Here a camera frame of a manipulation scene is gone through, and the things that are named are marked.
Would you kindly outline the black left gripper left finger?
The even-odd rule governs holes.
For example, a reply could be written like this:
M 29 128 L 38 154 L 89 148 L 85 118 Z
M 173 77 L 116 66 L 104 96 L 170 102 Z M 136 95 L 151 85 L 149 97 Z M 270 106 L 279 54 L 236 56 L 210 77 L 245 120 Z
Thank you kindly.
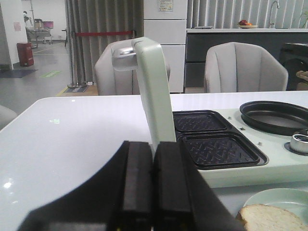
M 91 178 L 31 211 L 20 231 L 149 231 L 152 153 L 145 142 L 124 141 Z

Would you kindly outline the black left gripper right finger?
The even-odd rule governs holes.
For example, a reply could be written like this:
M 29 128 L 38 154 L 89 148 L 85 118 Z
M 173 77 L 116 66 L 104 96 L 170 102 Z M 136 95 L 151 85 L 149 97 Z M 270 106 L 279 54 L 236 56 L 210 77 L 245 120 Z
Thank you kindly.
M 242 231 L 176 142 L 161 142 L 154 158 L 154 230 Z

